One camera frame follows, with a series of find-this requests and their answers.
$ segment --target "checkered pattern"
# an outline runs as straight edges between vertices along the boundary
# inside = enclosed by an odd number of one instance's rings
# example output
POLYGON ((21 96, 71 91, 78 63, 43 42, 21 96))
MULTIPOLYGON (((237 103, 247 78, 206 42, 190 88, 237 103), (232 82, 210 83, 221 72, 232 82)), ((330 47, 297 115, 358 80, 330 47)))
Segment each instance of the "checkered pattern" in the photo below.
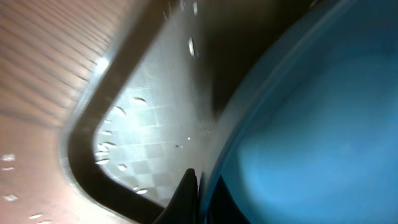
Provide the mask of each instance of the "checkered pattern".
MULTIPOLYGON (((163 32, 176 32, 174 29, 179 27, 163 32)), ((109 158, 100 166, 110 177, 131 189, 148 189, 143 196, 163 206, 169 203, 186 169, 194 168, 200 178, 202 151, 215 124, 209 115, 209 91, 194 85, 193 75, 189 75, 192 71, 184 65, 196 60, 189 54, 188 37, 181 35, 178 40, 175 34, 163 34, 164 39, 154 44, 113 104, 126 116, 110 108, 104 119, 111 123, 99 124, 94 139, 94 151, 102 142, 117 145, 109 149, 109 155, 97 158, 109 158), (159 56, 165 52, 187 61, 159 56), (102 131, 112 131, 112 135, 102 131), (119 170, 120 164, 127 170, 119 170)))

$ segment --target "metal surface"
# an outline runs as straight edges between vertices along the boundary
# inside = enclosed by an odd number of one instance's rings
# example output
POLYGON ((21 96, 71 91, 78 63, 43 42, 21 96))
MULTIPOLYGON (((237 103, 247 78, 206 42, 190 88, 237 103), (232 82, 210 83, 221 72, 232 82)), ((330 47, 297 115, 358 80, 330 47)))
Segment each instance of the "metal surface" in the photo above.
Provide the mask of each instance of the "metal surface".
POLYGON ((150 223, 185 169, 200 178, 234 89, 310 3, 148 1, 136 9, 125 37, 97 61, 65 130, 72 181, 105 207, 150 223))
POLYGON ((93 62, 136 3, 0 1, 0 223, 130 223, 71 187, 58 150, 93 62))

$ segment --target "sink basin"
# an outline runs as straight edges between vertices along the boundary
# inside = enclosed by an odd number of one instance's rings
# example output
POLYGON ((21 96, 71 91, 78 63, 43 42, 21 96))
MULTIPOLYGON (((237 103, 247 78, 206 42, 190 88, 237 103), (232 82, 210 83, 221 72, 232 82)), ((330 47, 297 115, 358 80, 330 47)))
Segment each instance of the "sink basin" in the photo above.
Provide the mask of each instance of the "sink basin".
POLYGON ((139 223, 169 204, 235 88, 312 1, 141 1, 70 116, 61 162, 93 203, 139 223))

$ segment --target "black plastic piece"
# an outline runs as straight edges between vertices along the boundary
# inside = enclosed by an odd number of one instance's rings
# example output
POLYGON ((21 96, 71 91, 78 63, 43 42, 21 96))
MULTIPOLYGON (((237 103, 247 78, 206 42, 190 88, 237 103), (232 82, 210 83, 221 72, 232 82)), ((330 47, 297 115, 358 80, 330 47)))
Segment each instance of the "black plastic piece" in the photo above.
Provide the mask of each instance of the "black plastic piece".
POLYGON ((193 169, 187 169, 169 205, 154 224, 196 224, 198 214, 198 181, 193 169))
POLYGON ((207 224, 250 224, 236 206, 222 177, 217 182, 208 212, 207 224))

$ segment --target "blue plastic object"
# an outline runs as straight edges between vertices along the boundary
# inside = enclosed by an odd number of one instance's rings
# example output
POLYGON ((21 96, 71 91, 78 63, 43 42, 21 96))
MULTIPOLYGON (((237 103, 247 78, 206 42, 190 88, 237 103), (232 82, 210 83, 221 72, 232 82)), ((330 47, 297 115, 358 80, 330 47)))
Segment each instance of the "blue plastic object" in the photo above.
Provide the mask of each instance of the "blue plastic object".
POLYGON ((251 223, 398 222, 398 1, 306 15, 229 102, 200 186, 251 223))

